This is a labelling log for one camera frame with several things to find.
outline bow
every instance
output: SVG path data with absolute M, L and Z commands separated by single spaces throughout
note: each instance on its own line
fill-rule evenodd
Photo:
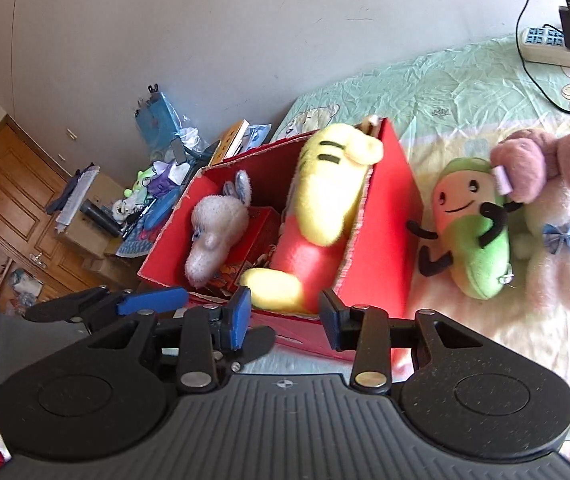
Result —
M 543 244 L 552 254 L 558 254 L 562 245 L 566 244 L 570 248 L 570 226 L 563 233 L 561 228 L 555 225 L 545 224 L 543 227 Z

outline black eyebrow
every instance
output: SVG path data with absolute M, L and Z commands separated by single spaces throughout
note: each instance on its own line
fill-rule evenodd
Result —
M 327 155 L 327 153 L 321 153 L 316 157 L 318 160 L 326 160 L 327 162 L 333 162 L 334 164 L 340 164 L 340 157 L 335 155 Z
M 342 150 L 345 149 L 345 146 L 339 144 L 338 142 L 334 142 L 333 140 L 321 140 L 318 144 L 320 146 L 333 146 L 334 148 L 340 148 Z

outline power strip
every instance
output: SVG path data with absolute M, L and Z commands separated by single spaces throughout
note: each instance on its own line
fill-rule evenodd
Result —
M 527 61 L 570 67 L 570 50 L 564 46 L 562 32 L 529 27 L 518 35 L 518 43 Z

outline yellow plush leg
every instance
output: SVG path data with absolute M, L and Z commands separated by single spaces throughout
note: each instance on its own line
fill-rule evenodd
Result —
M 273 269 L 246 270 L 240 280 L 252 290 L 252 305 L 272 312 L 306 312 L 303 285 L 296 276 Z

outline bed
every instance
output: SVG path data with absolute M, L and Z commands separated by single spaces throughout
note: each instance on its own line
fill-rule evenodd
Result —
M 530 66 L 546 92 L 570 109 L 570 69 Z M 364 116 L 390 117 L 423 196 L 437 174 L 457 156 L 488 157 L 490 148 L 517 129 L 540 126 L 570 132 L 570 115 L 556 111 L 523 72 L 513 37 L 471 44 L 350 77 L 300 96 L 273 140 L 322 128 L 356 124 Z M 431 222 L 426 211 L 424 225 Z M 510 226 L 518 231 L 518 226 Z M 570 312 L 538 314 L 524 299 L 525 263 L 514 262 L 512 287 L 490 301 L 466 298 L 446 274 L 414 277 L 407 316 L 436 308 L 551 368 L 570 385 Z M 451 298 L 446 304 L 442 298 Z M 349 365 L 283 348 L 250 365 L 249 372 L 349 373 Z M 394 360 L 394 380 L 412 371 L 408 354 Z M 562 452 L 570 459 L 570 432 Z

